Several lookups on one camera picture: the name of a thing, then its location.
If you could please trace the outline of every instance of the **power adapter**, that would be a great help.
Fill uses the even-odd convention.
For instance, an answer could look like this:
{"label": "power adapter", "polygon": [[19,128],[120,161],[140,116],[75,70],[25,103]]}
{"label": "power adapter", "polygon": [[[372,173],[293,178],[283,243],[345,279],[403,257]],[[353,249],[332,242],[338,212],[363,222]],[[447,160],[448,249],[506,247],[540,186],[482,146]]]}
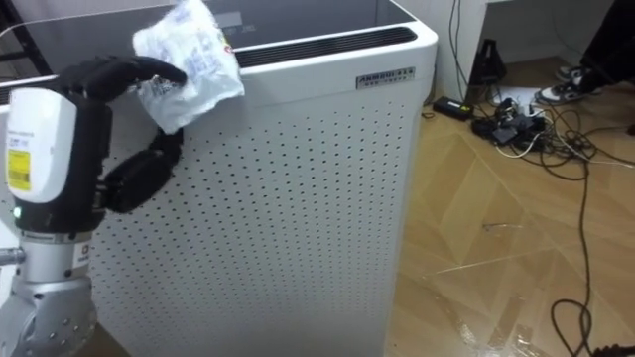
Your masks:
{"label": "power adapter", "polygon": [[474,107],[448,97],[441,97],[433,104],[433,110],[450,118],[465,121],[474,114]]}

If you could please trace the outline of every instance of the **robotic arm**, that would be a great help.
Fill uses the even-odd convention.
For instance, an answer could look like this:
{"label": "robotic arm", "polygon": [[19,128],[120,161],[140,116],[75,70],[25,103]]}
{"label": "robotic arm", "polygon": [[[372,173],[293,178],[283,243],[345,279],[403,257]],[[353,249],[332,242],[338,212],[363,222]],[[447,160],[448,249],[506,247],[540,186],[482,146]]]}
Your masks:
{"label": "robotic arm", "polygon": [[102,177],[107,104],[144,80],[182,85],[187,76],[156,59],[95,59],[46,88],[11,93],[6,178],[21,233],[20,248],[0,251],[0,265],[17,265],[0,307],[0,357],[72,356],[92,335],[92,231],[107,209],[125,213],[150,199],[181,156],[183,133],[159,131],[147,150]]}

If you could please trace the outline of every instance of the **black sneaker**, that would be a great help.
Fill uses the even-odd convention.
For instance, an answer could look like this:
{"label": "black sneaker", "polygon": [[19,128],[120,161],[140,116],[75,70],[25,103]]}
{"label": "black sneaker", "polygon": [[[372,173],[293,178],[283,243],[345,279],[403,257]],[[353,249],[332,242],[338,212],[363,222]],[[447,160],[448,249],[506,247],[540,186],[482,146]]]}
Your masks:
{"label": "black sneaker", "polygon": [[561,82],[570,82],[587,74],[589,69],[579,66],[562,66],[556,71],[556,78]]}
{"label": "black sneaker", "polygon": [[[582,77],[589,73],[590,69],[587,67],[579,66],[562,66],[558,68],[556,71],[556,78],[563,83],[579,83],[582,80]],[[597,88],[593,90],[591,93],[593,95],[602,94],[602,88]]]}
{"label": "black sneaker", "polygon": [[536,101],[540,104],[562,105],[581,100],[591,93],[583,93],[573,82],[554,85],[536,93]]}

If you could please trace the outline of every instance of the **robot finger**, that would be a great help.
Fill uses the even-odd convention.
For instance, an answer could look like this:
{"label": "robot finger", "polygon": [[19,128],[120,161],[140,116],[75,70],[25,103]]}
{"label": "robot finger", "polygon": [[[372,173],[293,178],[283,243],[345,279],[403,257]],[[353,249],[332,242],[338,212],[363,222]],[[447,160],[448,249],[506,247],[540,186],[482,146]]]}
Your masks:
{"label": "robot finger", "polygon": [[185,84],[188,79],[180,69],[158,59],[113,57],[70,67],[60,75],[58,82],[63,91],[106,103],[123,94],[129,86],[155,76],[177,84]]}
{"label": "robot finger", "polygon": [[88,98],[109,102],[123,94],[129,86],[155,76],[179,85],[188,80],[183,71],[158,59],[114,58],[94,67],[82,81],[81,87]]}

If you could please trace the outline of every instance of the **yellow label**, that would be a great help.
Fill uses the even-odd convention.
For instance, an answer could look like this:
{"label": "yellow label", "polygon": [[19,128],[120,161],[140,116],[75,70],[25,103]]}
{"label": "yellow label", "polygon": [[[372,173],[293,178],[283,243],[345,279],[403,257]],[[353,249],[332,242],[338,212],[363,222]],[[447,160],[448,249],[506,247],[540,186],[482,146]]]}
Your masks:
{"label": "yellow label", "polygon": [[21,190],[31,190],[31,154],[9,150],[9,185]]}

